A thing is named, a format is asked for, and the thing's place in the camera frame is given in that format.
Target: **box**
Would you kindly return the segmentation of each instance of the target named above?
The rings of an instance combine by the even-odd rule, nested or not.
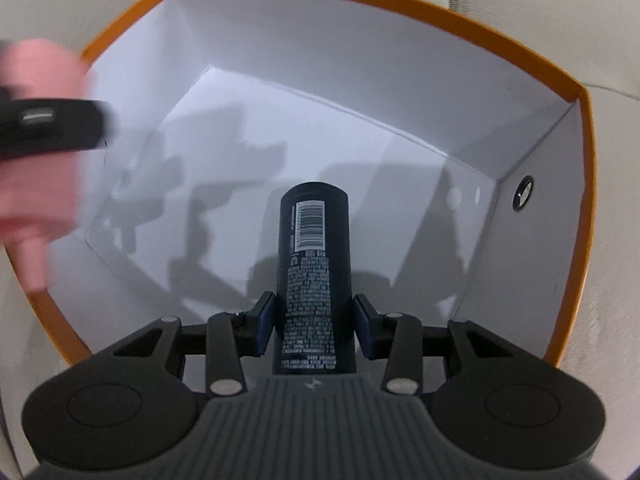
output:
[[[32,300],[64,355],[250,308],[280,197],[322,180],[349,195],[354,294],[559,363],[595,156],[588,94],[547,60],[421,0],[140,0],[84,56],[113,135]]]

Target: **black cylindrical container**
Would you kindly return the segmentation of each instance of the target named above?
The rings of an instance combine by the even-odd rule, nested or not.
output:
[[[351,314],[349,202],[323,182],[280,202],[275,374],[356,371]]]

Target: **blurred pink object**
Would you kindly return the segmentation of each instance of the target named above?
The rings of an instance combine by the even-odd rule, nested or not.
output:
[[[49,40],[27,40],[0,55],[0,84],[15,99],[85,96],[87,67]],[[0,162],[0,242],[15,246],[18,279],[27,292],[49,279],[47,245],[76,226],[78,152]]]

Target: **orange rim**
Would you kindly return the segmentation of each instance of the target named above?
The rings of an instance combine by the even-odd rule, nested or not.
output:
[[[82,53],[83,59],[88,62],[94,62],[131,25],[162,1],[140,0],[135,3],[85,48]],[[578,313],[593,241],[596,158],[588,92],[562,69],[526,46],[481,23],[473,22],[452,10],[435,6],[423,0],[350,1],[403,14],[450,32],[514,64],[533,78],[538,79],[548,88],[551,88],[566,101],[579,101],[584,134],[585,186],[580,205],[580,219],[578,221],[574,254],[564,290],[564,297],[562,298],[558,319],[544,356],[546,362],[558,366],[568,345],[570,333]],[[30,295],[30,302],[47,333],[49,333],[61,354],[70,364],[75,364],[91,355],[87,346],[69,325],[48,293]]]

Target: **white barcode label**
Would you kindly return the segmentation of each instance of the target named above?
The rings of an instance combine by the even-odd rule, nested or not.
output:
[[[324,251],[324,202],[306,200],[296,204],[294,251]]]

